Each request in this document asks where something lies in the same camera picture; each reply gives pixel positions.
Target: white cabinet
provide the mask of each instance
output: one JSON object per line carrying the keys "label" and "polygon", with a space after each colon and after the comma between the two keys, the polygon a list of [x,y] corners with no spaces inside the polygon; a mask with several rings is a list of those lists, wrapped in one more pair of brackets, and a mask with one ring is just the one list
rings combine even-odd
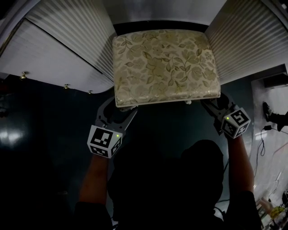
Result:
{"label": "white cabinet", "polygon": [[114,83],[73,51],[28,20],[12,37],[0,57],[0,72],[84,92],[101,93]]}
{"label": "white cabinet", "polygon": [[113,24],[101,0],[41,0],[26,18],[113,80]]}

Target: sleeve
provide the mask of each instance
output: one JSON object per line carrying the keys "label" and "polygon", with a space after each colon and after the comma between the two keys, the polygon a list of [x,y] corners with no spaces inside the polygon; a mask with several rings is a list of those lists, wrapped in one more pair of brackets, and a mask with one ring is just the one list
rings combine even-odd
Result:
{"label": "sleeve", "polygon": [[224,222],[227,229],[261,230],[261,220],[252,192],[241,192],[230,199]]}
{"label": "sleeve", "polygon": [[74,226],[79,229],[112,230],[112,221],[105,205],[78,202],[75,206]]}

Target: cabinet door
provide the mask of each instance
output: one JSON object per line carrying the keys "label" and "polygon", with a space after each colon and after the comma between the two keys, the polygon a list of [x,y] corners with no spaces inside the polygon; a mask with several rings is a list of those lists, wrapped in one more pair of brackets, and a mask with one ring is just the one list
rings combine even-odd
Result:
{"label": "cabinet door", "polygon": [[221,84],[288,62],[287,29],[263,2],[227,0],[205,31]]}
{"label": "cabinet door", "polygon": [[26,18],[113,80],[116,33],[102,0],[41,0]]}
{"label": "cabinet door", "polygon": [[0,58],[0,72],[92,93],[113,82],[51,35],[24,20]]}

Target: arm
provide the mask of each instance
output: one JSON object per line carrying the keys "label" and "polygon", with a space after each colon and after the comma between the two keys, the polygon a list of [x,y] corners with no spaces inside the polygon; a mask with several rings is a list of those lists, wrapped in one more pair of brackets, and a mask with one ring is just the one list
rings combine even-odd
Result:
{"label": "arm", "polygon": [[229,188],[233,197],[242,191],[253,192],[254,175],[244,142],[241,136],[228,140],[229,152]]}
{"label": "arm", "polygon": [[80,202],[106,204],[108,159],[93,154],[80,190]]}

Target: floral cushion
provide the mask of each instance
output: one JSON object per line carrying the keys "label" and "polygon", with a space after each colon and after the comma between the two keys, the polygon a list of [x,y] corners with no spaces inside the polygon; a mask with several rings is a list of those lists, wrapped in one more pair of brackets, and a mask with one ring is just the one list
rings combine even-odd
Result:
{"label": "floral cushion", "polygon": [[141,31],[113,40],[116,106],[220,96],[214,55],[205,34]]}

